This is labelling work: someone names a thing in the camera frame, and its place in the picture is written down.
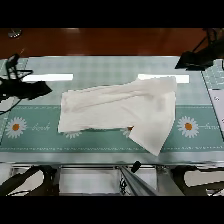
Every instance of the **brown wooden surface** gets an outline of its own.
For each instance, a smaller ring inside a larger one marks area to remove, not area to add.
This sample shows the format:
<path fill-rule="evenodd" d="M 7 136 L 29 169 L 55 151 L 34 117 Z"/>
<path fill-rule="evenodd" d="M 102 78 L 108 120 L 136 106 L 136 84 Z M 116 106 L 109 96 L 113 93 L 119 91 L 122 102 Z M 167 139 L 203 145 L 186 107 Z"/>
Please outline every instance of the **brown wooden surface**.
<path fill-rule="evenodd" d="M 22 28 L 16 39 L 0 29 L 0 59 L 66 55 L 180 56 L 206 35 L 201 28 Z"/>

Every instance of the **metal stand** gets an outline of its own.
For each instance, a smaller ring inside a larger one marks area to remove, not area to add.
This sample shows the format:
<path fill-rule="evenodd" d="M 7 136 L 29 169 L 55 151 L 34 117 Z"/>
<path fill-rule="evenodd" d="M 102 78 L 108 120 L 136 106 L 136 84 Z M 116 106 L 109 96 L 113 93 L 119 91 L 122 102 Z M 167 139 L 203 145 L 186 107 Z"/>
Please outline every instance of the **metal stand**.
<path fill-rule="evenodd" d="M 22 30 L 18 28 L 11 28 L 11 31 L 8 33 L 8 37 L 10 38 L 16 38 L 19 37 L 22 34 Z"/>

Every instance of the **white towel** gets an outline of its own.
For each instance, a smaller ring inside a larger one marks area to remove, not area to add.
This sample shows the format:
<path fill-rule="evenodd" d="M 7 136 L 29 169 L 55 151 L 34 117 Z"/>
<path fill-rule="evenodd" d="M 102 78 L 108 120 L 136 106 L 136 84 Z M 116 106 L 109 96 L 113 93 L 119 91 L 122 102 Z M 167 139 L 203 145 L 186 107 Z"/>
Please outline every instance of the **white towel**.
<path fill-rule="evenodd" d="M 175 77 L 62 94 L 58 132 L 133 127 L 129 138 L 158 155 L 175 119 Z"/>

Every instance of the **cloth fold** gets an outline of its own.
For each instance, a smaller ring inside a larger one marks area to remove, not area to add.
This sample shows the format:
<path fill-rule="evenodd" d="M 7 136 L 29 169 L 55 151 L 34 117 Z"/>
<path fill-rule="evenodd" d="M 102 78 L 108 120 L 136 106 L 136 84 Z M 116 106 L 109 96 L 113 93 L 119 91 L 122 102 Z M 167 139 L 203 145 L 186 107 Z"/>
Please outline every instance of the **cloth fold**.
<path fill-rule="evenodd" d="M 133 127 L 129 138 L 158 155 L 175 119 L 175 77 L 69 90 L 58 132 Z"/>

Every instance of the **white cloth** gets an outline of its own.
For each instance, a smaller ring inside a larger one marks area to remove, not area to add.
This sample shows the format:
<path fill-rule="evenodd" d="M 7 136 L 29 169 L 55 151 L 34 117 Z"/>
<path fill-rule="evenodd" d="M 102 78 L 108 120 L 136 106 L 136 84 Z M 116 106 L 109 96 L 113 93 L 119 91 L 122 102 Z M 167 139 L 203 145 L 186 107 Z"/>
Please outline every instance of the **white cloth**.
<path fill-rule="evenodd" d="M 133 127 L 129 138 L 158 155 L 175 119 L 175 77 L 62 94 L 58 132 Z"/>

